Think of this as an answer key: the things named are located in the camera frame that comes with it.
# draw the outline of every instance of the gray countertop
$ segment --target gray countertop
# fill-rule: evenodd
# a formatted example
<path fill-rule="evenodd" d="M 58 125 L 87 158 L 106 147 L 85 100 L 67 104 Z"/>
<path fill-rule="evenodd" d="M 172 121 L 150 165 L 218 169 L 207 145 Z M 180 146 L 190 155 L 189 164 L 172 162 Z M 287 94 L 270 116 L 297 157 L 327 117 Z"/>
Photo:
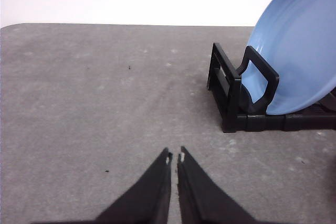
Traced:
<path fill-rule="evenodd" d="M 166 146 L 174 171 L 181 145 L 257 219 L 336 223 L 335 131 L 221 130 L 206 90 L 212 43 L 238 66 L 251 29 L 2 28 L 2 223 L 93 219 Z M 173 172 L 170 224 L 176 183 Z"/>

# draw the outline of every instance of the blue plate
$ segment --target blue plate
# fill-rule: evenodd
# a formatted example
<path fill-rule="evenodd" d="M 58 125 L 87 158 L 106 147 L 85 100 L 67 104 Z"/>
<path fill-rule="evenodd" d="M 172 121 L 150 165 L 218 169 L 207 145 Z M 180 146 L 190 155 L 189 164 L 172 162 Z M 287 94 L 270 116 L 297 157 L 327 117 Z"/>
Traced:
<path fill-rule="evenodd" d="M 304 109 L 336 87 L 336 0 L 272 0 L 247 45 L 278 72 L 267 114 Z M 267 81 L 253 64 L 242 83 L 256 102 Z"/>

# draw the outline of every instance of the dish rack handle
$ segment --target dish rack handle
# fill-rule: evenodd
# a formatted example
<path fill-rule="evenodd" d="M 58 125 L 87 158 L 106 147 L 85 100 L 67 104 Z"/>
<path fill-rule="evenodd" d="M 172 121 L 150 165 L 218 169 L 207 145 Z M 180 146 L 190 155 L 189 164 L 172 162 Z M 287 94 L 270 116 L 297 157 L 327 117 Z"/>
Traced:
<path fill-rule="evenodd" d="M 240 105 L 243 107 L 242 109 L 246 110 L 248 113 L 266 113 L 267 106 L 271 103 L 275 92 L 277 91 L 280 79 L 279 74 L 252 46 L 247 46 L 245 49 L 242 63 L 237 68 L 237 72 L 240 76 L 247 69 L 250 61 L 265 77 L 268 83 L 265 89 L 265 93 L 255 103 L 252 103 L 250 94 L 248 93 L 247 89 L 242 85 L 242 90 L 244 89 L 244 92 L 242 92 L 240 96 Z"/>

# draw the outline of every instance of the black dish rack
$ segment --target black dish rack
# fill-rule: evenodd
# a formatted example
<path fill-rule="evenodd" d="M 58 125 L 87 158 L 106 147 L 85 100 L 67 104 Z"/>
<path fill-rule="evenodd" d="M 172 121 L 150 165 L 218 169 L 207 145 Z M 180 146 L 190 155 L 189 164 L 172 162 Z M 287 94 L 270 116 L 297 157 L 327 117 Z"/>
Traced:
<path fill-rule="evenodd" d="M 252 103 L 241 75 L 252 62 L 268 81 L 264 95 Z M 221 113 L 223 132 L 336 130 L 336 89 L 319 102 L 294 113 L 267 115 L 279 75 L 252 47 L 247 46 L 241 65 L 235 69 L 219 43 L 213 44 L 207 88 L 211 90 Z"/>

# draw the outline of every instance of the small speck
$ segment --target small speck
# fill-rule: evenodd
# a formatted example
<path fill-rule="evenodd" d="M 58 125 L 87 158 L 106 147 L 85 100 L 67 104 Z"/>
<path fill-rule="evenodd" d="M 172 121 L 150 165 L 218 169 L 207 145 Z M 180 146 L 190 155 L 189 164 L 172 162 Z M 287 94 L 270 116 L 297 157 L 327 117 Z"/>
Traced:
<path fill-rule="evenodd" d="M 326 134 L 324 132 L 318 131 L 316 134 L 318 134 L 319 136 L 325 136 Z"/>

